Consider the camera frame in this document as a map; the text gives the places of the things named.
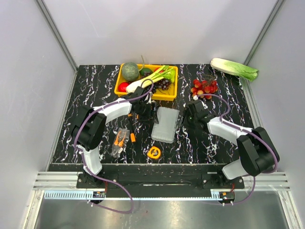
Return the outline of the grey plastic tool case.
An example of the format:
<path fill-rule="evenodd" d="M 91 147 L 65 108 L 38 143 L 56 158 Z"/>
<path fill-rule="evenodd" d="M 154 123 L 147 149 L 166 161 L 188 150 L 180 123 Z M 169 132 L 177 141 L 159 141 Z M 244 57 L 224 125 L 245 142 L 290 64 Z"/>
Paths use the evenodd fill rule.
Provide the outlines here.
<path fill-rule="evenodd" d="M 176 132 L 179 110 L 159 107 L 157 118 L 159 123 L 155 123 L 152 128 L 151 138 L 154 141 L 172 144 Z"/>

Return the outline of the orange black screwdriver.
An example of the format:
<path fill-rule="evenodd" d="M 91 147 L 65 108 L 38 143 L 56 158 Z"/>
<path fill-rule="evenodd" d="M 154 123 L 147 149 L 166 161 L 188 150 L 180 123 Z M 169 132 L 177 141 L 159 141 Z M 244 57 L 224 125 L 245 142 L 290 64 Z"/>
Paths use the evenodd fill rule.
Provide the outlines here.
<path fill-rule="evenodd" d="M 130 127 L 130 139 L 132 143 L 136 142 L 136 137 L 134 134 L 133 122 L 132 122 L 132 114 L 128 114 L 129 127 Z"/>

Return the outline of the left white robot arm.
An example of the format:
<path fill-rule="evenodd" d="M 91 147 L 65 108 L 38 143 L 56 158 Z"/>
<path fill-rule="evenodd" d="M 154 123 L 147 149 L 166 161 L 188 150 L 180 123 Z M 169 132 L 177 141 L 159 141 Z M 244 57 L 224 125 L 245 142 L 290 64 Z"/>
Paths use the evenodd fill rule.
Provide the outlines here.
<path fill-rule="evenodd" d="M 74 120 L 71 136 L 74 140 L 74 149 L 82 157 L 83 174 L 91 184 L 109 182 L 108 179 L 98 178 L 102 171 L 98 146 L 102 141 L 106 124 L 130 113 L 137 114 L 145 120 L 152 118 L 156 111 L 151 95 L 151 89 L 137 86 L 134 92 L 109 104 L 97 107 L 81 106 Z"/>

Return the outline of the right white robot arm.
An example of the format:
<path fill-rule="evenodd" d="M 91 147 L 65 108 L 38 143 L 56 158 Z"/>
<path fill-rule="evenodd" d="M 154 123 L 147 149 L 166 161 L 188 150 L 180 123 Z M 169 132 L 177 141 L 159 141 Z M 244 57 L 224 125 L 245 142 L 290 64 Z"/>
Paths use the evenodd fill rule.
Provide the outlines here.
<path fill-rule="evenodd" d="M 181 123 L 186 128 L 202 130 L 237 146 L 239 159 L 212 175 L 211 182 L 220 187 L 243 176 L 256 177 L 277 169 L 280 156 L 269 134 L 260 126 L 251 129 L 228 122 L 208 112 L 200 100 L 191 101 L 185 106 Z"/>

